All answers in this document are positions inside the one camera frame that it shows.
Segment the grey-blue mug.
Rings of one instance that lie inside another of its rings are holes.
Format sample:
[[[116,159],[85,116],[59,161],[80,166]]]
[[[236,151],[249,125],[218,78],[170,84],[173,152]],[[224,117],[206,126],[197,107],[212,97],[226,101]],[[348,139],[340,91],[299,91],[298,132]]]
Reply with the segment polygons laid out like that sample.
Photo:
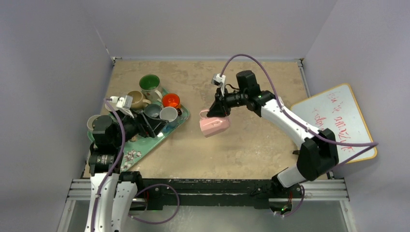
[[[144,114],[148,117],[159,118],[162,107],[158,104],[149,104],[144,109]]]

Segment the blue mug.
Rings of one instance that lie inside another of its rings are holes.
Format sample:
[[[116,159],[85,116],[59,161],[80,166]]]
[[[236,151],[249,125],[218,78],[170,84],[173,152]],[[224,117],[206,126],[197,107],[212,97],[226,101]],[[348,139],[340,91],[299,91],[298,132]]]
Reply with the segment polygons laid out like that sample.
[[[176,108],[171,106],[164,107],[160,111],[160,119],[168,121],[166,127],[163,129],[164,133],[169,132],[170,130],[175,129],[178,126],[178,111]]]

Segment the pink faceted mug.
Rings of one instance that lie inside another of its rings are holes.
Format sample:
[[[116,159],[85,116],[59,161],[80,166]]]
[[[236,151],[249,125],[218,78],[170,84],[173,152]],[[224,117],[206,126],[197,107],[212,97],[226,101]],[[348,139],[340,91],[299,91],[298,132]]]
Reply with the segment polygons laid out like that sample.
[[[208,113],[209,109],[204,109],[199,113],[200,116],[200,130],[207,138],[227,130],[230,125],[230,118],[226,117],[206,117],[203,113]]]

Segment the orange mug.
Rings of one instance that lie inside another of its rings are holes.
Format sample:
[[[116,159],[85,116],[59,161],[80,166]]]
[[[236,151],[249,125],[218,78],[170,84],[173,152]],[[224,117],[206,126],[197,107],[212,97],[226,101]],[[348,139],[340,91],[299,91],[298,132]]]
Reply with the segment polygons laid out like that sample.
[[[179,116],[182,115],[180,97],[177,94],[167,93],[163,96],[161,102],[164,107],[173,107],[177,110]]]

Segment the beige round mug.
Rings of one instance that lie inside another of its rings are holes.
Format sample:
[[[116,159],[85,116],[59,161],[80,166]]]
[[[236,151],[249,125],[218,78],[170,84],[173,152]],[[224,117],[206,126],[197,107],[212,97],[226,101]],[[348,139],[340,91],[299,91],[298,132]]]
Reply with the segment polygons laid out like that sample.
[[[149,104],[152,104],[141,91],[131,91],[127,95],[132,97],[131,109],[133,110],[143,110]]]

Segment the cream floral mug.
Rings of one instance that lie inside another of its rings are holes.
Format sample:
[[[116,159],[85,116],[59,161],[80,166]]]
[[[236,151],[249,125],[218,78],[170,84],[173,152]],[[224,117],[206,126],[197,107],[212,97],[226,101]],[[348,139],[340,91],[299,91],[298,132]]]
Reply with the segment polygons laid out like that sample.
[[[141,92],[151,102],[161,102],[163,98],[163,88],[160,78],[154,74],[143,76],[139,81]]]

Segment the white-grey mug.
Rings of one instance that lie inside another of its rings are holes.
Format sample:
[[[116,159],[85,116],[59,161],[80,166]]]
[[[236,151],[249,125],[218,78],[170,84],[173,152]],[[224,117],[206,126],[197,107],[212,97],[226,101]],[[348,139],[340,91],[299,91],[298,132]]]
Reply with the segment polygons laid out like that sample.
[[[87,120],[87,128],[88,128],[89,132],[93,132],[93,130],[94,130],[93,122],[94,122],[94,120],[96,120],[100,116],[101,115],[93,115]]]

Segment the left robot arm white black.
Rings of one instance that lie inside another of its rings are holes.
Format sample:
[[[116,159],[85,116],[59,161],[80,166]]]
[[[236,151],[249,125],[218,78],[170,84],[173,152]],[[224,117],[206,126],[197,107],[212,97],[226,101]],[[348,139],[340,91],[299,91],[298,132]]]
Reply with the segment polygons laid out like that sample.
[[[136,135],[155,138],[168,123],[142,112],[125,115],[112,111],[93,120],[94,140],[88,160],[91,196],[85,231],[122,231],[132,199],[144,193],[139,172],[120,172],[125,143]]]

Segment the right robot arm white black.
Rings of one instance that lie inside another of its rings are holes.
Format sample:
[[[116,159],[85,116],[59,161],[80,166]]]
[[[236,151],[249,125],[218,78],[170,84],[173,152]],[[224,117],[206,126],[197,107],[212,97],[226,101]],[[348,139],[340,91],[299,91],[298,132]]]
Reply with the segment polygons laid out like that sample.
[[[271,190],[276,196],[284,196],[295,184],[317,179],[339,163],[335,134],[330,129],[320,130],[310,125],[290,112],[275,94],[262,91],[252,71],[236,75],[239,88],[233,92],[225,88],[225,79],[225,75],[216,74],[211,80],[217,90],[211,107],[201,111],[206,113],[199,122],[201,132],[210,137],[227,130],[231,109],[240,106],[246,106],[285,132],[297,145],[298,158],[294,166],[272,177]]]

